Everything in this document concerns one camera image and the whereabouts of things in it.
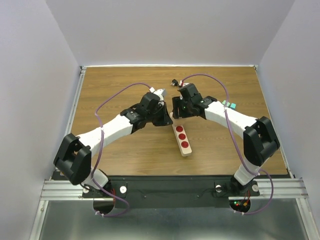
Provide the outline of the white power strip red sockets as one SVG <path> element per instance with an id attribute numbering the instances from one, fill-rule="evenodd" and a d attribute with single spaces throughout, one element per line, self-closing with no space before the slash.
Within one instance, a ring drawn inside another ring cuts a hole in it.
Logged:
<path id="1" fill-rule="evenodd" d="M 192 148 L 188 140 L 185 128 L 182 125 L 173 124 L 172 129 L 181 155 L 183 157 L 190 156 L 192 154 Z"/>

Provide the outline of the green USB charger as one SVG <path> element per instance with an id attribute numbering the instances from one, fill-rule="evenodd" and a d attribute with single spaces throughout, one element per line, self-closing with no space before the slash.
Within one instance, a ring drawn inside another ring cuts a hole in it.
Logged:
<path id="1" fill-rule="evenodd" d="M 226 100 L 224 100 L 224 101 L 222 102 L 222 104 L 223 104 L 224 106 L 227 106 L 227 107 L 229 107 L 229 106 L 231 105 L 231 103 L 228 102 L 228 101 L 226 101 Z"/>

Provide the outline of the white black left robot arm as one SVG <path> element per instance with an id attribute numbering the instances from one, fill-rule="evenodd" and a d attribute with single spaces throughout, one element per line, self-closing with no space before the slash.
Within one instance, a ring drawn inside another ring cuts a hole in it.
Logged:
<path id="1" fill-rule="evenodd" d="M 108 196 L 111 193 L 109 179 L 97 166 L 92 166 L 92 157 L 101 156 L 104 147 L 135 133 L 148 123 L 155 127 L 172 125 L 173 121 L 164 100 L 165 95 L 164 89 L 151 88 L 139 103 L 123 110 L 111 121 L 77 136 L 67 134 L 60 144 L 53 164 L 72 185 L 87 185 L 94 188 L 100 197 Z"/>

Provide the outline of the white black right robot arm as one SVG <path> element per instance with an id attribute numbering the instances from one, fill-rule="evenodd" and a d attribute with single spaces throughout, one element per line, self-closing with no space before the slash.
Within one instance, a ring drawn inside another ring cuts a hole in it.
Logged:
<path id="1" fill-rule="evenodd" d="M 242 114 L 212 96 L 202 97 L 193 83 L 178 89 L 180 95 L 172 98 L 172 117 L 175 120 L 201 117 L 229 130 L 232 139 L 243 140 L 243 151 L 235 149 L 241 164 L 230 179 L 230 191 L 242 195 L 255 177 L 264 173 L 265 162 L 280 148 L 280 142 L 269 118 Z"/>

